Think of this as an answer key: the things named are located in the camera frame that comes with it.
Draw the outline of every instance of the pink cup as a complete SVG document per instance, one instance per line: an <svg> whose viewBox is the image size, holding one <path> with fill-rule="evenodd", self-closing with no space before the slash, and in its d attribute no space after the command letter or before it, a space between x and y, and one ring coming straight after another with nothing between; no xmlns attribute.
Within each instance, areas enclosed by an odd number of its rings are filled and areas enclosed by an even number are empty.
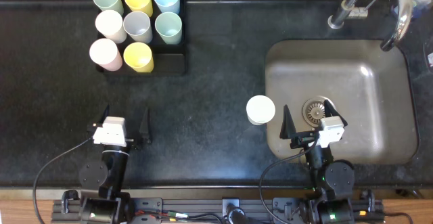
<svg viewBox="0 0 433 224"><path fill-rule="evenodd" d="M110 39L93 42L89 55L92 61L109 71L118 70L123 63L115 42Z"/></svg>

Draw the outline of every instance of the black tray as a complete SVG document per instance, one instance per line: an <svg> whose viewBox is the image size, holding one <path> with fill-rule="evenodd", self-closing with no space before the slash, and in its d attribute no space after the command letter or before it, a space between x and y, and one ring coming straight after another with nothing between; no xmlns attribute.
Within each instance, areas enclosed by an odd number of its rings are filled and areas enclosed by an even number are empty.
<svg viewBox="0 0 433 224"><path fill-rule="evenodd" d="M122 17L131 13L128 5L122 0L124 13ZM152 41L147 44L152 50L152 56L154 59L154 69L152 72L135 72L130 66L128 66L124 60L122 67L117 71L108 71L101 66L96 64L96 71L104 73L108 76L179 76L185 74L187 70L186 65L186 54L185 54L185 4L181 0L181 10L179 12L179 17L182 19L182 39L178 45L167 45L161 38L161 36L156 32L155 20L161 14L159 7L156 5L155 1L152 0L153 14L150 17L150 23L152 27ZM98 39L105 38L100 32L97 35ZM123 59L123 51L128 45L134 43L135 41L128 35L127 39L120 44L117 44L117 48Z"/></svg>

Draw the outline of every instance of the faucet handle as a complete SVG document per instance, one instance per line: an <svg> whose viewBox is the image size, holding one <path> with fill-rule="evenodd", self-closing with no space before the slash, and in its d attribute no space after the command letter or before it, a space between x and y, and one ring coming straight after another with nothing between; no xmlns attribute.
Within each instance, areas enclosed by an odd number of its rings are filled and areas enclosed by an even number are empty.
<svg viewBox="0 0 433 224"><path fill-rule="evenodd" d="M347 18L349 19L358 19L358 18L366 18L368 16L368 9L373 5L373 3L377 0L371 1L367 7L354 7L352 11L349 13Z"/></svg>

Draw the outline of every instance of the stainless steel sink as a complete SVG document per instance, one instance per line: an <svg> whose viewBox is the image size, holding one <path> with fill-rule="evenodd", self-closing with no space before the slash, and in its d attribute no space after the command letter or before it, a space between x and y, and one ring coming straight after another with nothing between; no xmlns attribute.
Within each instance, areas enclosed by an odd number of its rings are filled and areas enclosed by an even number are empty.
<svg viewBox="0 0 433 224"><path fill-rule="evenodd" d="M266 57L266 96L275 103L267 142L279 158L296 154L279 138L287 104L297 131L308 131L328 98L347 120L343 139L331 144L336 159L400 164L418 140L405 57L383 52L380 41L282 41Z"/></svg>

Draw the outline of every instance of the faucet base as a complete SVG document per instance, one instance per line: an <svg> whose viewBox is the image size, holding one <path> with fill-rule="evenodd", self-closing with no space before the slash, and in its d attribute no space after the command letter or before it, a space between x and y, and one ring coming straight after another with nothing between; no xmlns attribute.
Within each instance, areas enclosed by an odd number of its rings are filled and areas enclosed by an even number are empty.
<svg viewBox="0 0 433 224"><path fill-rule="evenodd" d="M332 15L327 19L327 24L329 25L329 27L333 28L333 29L341 29L344 25L344 22L342 22L340 25L335 25L332 23Z"/></svg>

